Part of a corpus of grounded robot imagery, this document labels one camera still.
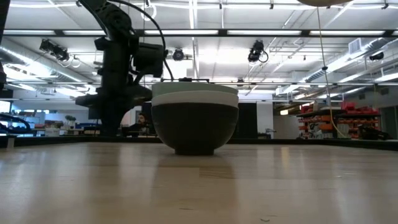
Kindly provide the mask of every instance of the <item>window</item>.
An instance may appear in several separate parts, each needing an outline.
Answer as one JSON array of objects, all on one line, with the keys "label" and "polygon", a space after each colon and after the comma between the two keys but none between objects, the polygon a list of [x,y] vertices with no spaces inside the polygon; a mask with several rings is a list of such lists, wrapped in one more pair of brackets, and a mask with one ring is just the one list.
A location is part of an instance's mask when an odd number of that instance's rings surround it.
[{"label": "window", "polygon": [[8,101],[0,101],[0,113],[9,113],[11,103]]}]

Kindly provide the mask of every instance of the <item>person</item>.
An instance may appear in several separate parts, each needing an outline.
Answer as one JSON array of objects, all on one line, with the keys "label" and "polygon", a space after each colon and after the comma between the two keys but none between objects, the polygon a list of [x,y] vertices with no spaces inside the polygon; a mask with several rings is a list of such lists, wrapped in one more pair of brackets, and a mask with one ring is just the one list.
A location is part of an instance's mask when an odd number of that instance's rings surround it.
[{"label": "person", "polygon": [[137,137],[138,135],[146,135],[149,133],[149,123],[144,113],[140,113],[137,123],[128,127],[125,136]]}]

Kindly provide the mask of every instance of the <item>shelf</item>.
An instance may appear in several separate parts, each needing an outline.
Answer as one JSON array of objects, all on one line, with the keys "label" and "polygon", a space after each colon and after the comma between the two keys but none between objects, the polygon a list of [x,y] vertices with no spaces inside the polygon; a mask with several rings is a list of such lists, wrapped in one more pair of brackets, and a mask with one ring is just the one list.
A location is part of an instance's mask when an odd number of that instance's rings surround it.
[{"label": "shelf", "polygon": [[380,117],[380,114],[337,114],[336,118],[375,118]]},{"label": "shelf", "polygon": [[[337,114],[341,114],[341,113],[345,113],[345,110],[332,110],[331,111],[333,115],[337,115]],[[296,117],[298,118],[307,118],[307,117],[311,117],[311,116],[317,116],[317,115],[329,115],[330,114],[330,110],[319,110],[319,111],[314,111],[314,112],[310,112],[310,113],[304,113],[304,114],[298,114],[296,115]]]}]

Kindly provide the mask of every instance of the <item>spotlight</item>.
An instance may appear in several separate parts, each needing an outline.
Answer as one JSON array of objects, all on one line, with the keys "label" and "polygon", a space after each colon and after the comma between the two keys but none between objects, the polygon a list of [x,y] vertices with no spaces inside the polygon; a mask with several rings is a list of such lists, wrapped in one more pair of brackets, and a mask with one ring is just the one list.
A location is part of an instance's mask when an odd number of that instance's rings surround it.
[{"label": "spotlight", "polygon": [[384,53],[380,52],[378,54],[372,55],[369,57],[370,60],[381,60],[384,58]]},{"label": "spotlight", "polygon": [[[264,61],[260,60],[260,57],[263,53],[267,56],[267,59]],[[253,44],[253,47],[250,49],[248,61],[251,63],[254,63],[257,61],[265,63],[268,61],[268,54],[264,51],[264,44],[262,43],[262,40],[255,41],[255,43]]]},{"label": "spotlight", "polygon": [[243,78],[238,78],[238,82],[244,82]]},{"label": "spotlight", "polygon": [[184,53],[182,52],[182,49],[175,49],[175,52],[173,53],[173,59],[177,62],[184,59]]},{"label": "spotlight", "polygon": [[45,53],[50,53],[50,55],[54,56],[58,61],[66,62],[69,60],[68,49],[53,44],[49,40],[42,40],[39,49]]}]

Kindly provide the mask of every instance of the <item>white bowl rim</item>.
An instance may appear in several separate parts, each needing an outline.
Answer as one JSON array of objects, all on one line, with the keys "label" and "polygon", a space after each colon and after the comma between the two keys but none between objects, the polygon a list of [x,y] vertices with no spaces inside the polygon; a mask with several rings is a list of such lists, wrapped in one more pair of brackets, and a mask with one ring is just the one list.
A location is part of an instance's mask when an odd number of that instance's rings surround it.
[{"label": "white bowl rim", "polygon": [[213,103],[233,106],[237,108],[239,103],[239,97],[235,94],[225,93],[221,91],[195,90],[167,93],[155,96],[152,99],[153,106],[171,103]]}]

